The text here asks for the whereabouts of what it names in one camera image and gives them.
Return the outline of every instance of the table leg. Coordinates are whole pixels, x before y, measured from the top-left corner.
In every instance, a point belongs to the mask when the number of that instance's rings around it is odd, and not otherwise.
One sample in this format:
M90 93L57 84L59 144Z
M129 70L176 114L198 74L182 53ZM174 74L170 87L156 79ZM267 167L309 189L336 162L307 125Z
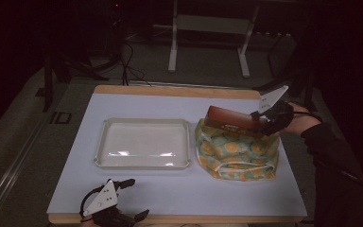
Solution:
M255 24L257 15L258 15L258 11L259 11L259 6L256 6L255 10L254 10L254 14L252 15L252 19L249 22L249 25L247 27L247 32L246 32L244 43L241 47L237 48L238 59L240 60L240 67L241 67L241 73L243 75L243 78L250 77L249 66L247 64L247 59L246 59L246 50L247 50L247 46L250 41L250 37L252 35L252 30L254 29L254 24Z
M173 26L172 26L172 47L170 49L170 58L167 71L174 73L176 71L176 59L178 57L178 0L173 1Z

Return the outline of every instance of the hand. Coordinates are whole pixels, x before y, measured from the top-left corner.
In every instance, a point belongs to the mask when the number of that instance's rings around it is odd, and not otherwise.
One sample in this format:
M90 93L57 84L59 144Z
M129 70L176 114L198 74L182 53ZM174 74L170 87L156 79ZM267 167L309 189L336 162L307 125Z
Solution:
M288 104L294 108L294 112L309 113L309 111L302 106L299 106L291 102L289 102ZM295 114L293 120L283 131L301 135L303 131L306 131L309 128L316 126L318 124L320 124L320 121L313 116L305 114Z

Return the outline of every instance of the dark background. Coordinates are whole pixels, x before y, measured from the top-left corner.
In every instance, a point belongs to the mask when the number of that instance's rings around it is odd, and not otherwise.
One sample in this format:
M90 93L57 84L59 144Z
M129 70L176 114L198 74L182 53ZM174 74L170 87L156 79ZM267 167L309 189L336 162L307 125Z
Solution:
M26 81L43 67L50 50L60 49L78 61L88 61L91 53L111 54L100 52L106 38L88 36L113 35L108 30L105 11L109 2L94 1L96 5L87 0L74 2L0 1L0 117ZM212 1L214 4L206 8L201 2L199 5L198 1L186 0L181 10L190 13L199 10L208 15L225 13L217 4L219 1ZM140 29L148 37L153 24L171 25L172 1L120 3L124 4L121 12L128 26ZM228 5L234 11L233 16L244 17L246 9L237 6ZM316 87L363 167L363 1L343 1L337 8L317 9L293 53L293 61L311 66ZM278 18L287 15L291 14L284 7L266 6L261 9L255 29L274 33L278 27L285 28ZM116 44L109 45L112 45L110 50L116 50Z

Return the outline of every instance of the black sleeve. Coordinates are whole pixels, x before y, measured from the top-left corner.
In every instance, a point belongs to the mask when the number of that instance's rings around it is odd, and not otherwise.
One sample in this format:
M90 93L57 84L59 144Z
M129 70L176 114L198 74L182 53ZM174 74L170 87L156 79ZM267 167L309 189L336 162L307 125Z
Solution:
M326 123L302 138L316 167L315 226L363 226L363 174L349 144Z

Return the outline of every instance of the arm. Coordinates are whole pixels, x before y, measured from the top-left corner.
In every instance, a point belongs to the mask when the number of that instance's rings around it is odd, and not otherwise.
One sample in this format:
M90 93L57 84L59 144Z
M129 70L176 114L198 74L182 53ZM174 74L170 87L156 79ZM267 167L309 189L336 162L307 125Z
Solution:
M300 135L314 157L315 226L363 226L363 174L349 144L329 124L308 115L295 116L285 131Z

